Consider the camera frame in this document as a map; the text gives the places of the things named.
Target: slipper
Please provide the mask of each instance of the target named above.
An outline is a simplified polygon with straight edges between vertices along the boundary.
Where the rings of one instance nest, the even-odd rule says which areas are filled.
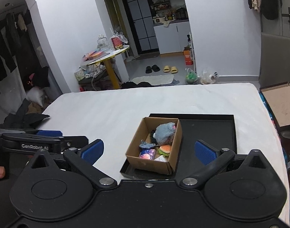
[[[168,73],[170,71],[170,66],[166,65],[164,67],[164,73]]]
[[[146,74],[152,73],[151,67],[150,66],[147,66],[145,72],[146,72]]]
[[[171,67],[170,71],[172,74],[175,74],[178,72],[178,69],[176,67]]]
[[[157,65],[153,65],[151,68],[152,68],[152,70],[154,72],[159,72],[160,71],[160,68]]]

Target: black tray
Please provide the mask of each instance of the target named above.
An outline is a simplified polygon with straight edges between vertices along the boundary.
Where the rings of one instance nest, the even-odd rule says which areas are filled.
[[[194,146],[197,140],[203,140],[219,150],[227,147],[237,153],[234,115],[150,114],[150,117],[179,118],[181,122],[183,136],[176,171],[172,175],[163,175],[139,170],[130,166],[126,160],[120,170],[124,177],[142,180],[175,179],[181,181],[204,166],[195,156]]]

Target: blue gripper pad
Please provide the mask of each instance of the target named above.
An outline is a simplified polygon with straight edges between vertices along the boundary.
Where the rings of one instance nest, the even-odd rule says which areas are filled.
[[[93,165],[104,153],[104,142],[97,139],[89,145],[78,150],[78,155],[89,164]]]
[[[59,130],[40,130],[37,132],[37,135],[44,135],[50,137],[61,137],[62,132]]]
[[[195,155],[204,165],[208,165],[220,155],[220,151],[202,140],[197,140],[195,144]]]

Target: yellow slipper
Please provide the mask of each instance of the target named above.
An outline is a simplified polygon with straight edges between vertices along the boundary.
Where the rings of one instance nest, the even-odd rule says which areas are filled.
[[[170,71],[172,74],[175,74],[178,72],[178,69],[176,67],[171,67]]]
[[[170,71],[170,66],[166,65],[163,71],[164,73],[168,73]]]

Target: cable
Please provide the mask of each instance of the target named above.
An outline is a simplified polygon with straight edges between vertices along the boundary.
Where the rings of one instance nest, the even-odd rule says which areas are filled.
[[[91,85],[92,85],[92,88],[94,89],[94,91],[97,91],[97,90],[95,89],[94,85],[93,85],[93,80],[94,80],[94,75],[93,75],[93,77],[92,77]]]

